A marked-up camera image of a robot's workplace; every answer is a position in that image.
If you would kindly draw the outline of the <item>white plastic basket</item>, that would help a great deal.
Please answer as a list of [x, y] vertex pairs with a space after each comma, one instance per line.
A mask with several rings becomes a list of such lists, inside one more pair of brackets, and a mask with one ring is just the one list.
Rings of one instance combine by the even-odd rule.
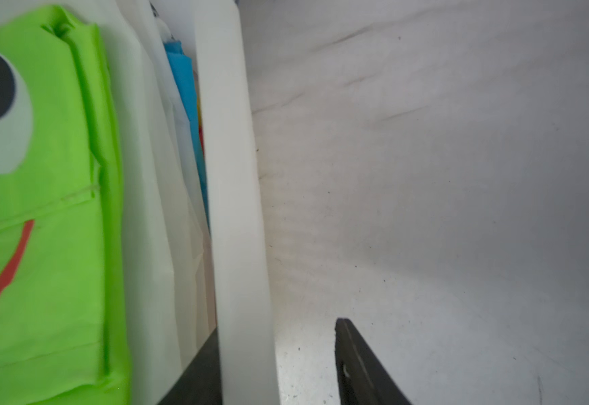
[[257, 152], [234, 1], [159, 1], [198, 67], [222, 401], [280, 401]]

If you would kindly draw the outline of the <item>pink rabbit raincoat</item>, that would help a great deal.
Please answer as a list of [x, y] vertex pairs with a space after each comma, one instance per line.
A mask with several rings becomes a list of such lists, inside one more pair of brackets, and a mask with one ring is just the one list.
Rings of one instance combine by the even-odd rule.
[[205, 154], [205, 144], [203, 139], [203, 126], [201, 124], [198, 125], [198, 137], [200, 141], [201, 150], [203, 151], [203, 155]]

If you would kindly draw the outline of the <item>blue raincoat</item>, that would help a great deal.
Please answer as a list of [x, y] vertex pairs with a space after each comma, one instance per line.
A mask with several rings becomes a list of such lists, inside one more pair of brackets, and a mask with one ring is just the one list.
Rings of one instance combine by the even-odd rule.
[[198, 179], [203, 197], [203, 207], [207, 222], [209, 222], [208, 181], [205, 156], [201, 150], [198, 137], [198, 125], [202, 124], [202, 119], [193, 61], [183, 53], [181, 42], [166, 42], [164, 44], [164, 50], [181, 97], [181, 102], [189, 120], [191, 143], [193, 144], [194, 156], [198, 168]]

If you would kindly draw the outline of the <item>white raincoat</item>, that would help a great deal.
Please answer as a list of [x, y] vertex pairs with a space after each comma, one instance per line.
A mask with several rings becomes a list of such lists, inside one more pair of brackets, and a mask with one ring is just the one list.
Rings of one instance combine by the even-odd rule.
[[170, 74], [154, 67], [133, 23], [144, 1], [0, 1], [0, 25], [59, 5], [99, 27], [110, 74], [122, 154], [122, 272], [131, 397], [156, 404], [177, 382], [208, 333], [208, 270], [200, 204], [182, 178]]

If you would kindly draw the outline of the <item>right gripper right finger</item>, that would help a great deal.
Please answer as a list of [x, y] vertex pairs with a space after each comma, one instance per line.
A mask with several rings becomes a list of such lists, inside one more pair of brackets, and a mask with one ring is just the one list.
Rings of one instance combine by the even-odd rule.
[[342, 405], [411, 405], [348, 318], [336, 320], [334, 353]]

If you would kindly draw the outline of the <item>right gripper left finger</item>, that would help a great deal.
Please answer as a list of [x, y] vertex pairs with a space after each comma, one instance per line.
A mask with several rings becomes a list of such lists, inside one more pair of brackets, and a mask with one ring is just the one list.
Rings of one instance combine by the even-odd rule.
[[221, 405], [223, 403], [218, 329], [203, 347], [159, 405]]

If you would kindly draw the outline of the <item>green frog raincoat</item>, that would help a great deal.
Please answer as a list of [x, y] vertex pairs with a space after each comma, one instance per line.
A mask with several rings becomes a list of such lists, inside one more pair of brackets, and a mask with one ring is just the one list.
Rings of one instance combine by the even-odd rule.
[[122, 154], [97, 25], [0, 25], [0, 404], [127, 404]]

